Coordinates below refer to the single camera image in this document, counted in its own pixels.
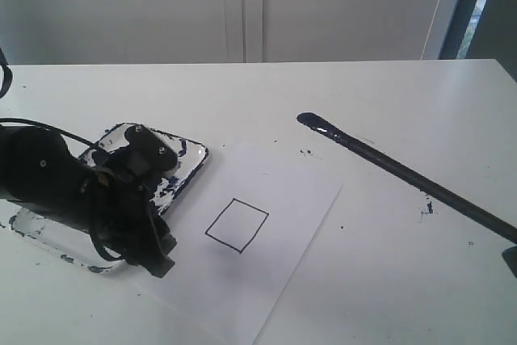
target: white paper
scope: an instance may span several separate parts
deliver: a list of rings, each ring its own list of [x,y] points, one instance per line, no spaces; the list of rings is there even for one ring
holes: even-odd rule
[[[342,180],[309,158],[223,150],[167,220],[176,265],[137,285],[228,345],[251,345]]]

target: paint palette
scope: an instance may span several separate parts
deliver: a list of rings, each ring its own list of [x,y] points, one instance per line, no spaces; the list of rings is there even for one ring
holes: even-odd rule
[[[108,152],[114,152],[128,145],[124,137],[126,129],[135,124],[122,123],[107,130],[97,142]],[[208,149],[204,145],[183,137],[151,129],[178,154],[178,169],[174,175],[157,182],[147,182],[148,187],[155,187],[151,204],[154,211],[163,216],[178,198],[192,178],[208,160]],[[88,166],[95,166],[94,149],[87,149],[78,160]],[[63,224],[46,219],[28,209],[22,208],[9,220],[11,230],[29,242],[56,255],[67,263],[84,267],[95,273],[107,273],[120,267],[124,261],[107,262],[93,247],[90,236]]]

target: white table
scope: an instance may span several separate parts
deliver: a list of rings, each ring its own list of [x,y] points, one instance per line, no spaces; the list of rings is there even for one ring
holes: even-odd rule
[[[239,138],[277,141],[279,152],[343,174],[257,344],[517,343],[517,279],[501,258],[511,244],[437,201],[422,216],[424,193],[296,122],[314,111],[517,224],[517,85],[495,61],[12,69],[2,116],[91,140],[137,121],[215,153]],[[15,207],[0,206],[5,223]],[[8,229],[0,252],[0,343],[215,343],[116,276],[71,266]]]

